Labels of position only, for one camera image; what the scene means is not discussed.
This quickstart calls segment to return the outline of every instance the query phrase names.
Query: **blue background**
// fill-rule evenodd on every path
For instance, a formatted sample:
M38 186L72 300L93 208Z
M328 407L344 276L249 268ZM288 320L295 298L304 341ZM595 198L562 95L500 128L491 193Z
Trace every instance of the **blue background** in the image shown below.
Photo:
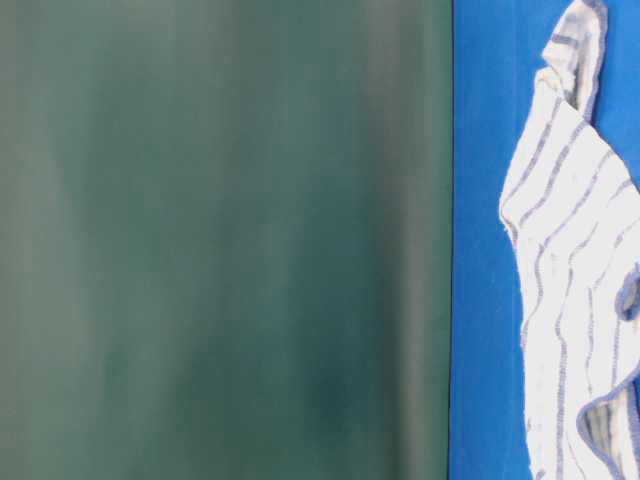
M594 124L640 175L640 2L606 2ZM540 53L568 1L454 2L450 478L525 479L521 304L497 207Z

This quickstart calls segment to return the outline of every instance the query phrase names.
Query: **striped towel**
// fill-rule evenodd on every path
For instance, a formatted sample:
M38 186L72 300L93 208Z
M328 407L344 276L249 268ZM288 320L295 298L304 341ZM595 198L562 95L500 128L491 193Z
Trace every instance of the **striped towel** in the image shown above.
M640 194L589 123L606 23L599 0L560 19L500 198L536 480L640 479Z

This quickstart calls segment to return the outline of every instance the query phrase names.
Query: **fabric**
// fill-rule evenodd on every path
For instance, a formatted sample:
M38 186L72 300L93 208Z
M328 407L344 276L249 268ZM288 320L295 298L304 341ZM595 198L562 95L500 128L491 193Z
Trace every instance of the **fabric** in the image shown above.
M520 277L536 480L640 478L640 195L589 123L606 22L604 4L587 0L558 22L500 198Z

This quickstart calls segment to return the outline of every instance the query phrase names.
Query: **green surface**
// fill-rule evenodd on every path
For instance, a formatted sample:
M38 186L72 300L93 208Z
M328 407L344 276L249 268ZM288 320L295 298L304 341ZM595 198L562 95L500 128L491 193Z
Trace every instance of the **green surface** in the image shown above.
M0 477L446 476L448 1L0 3Z

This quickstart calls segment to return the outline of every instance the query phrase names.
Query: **fabric fold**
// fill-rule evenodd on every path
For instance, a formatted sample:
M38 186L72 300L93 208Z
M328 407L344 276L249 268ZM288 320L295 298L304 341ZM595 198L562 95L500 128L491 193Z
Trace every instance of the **fabric fold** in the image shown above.
M596 0L559 20L500 198L522 295L533 478L640 478L640 194L590 124L606 21Z

